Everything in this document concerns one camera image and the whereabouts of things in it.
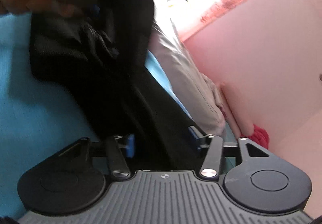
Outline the person's hand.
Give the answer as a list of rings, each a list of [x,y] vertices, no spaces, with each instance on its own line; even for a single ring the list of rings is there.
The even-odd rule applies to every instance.
[[[82,10],[75,5],[56,0],[1,0],[1,16],[28,12],[52,13],[65,18],[82,14]]]

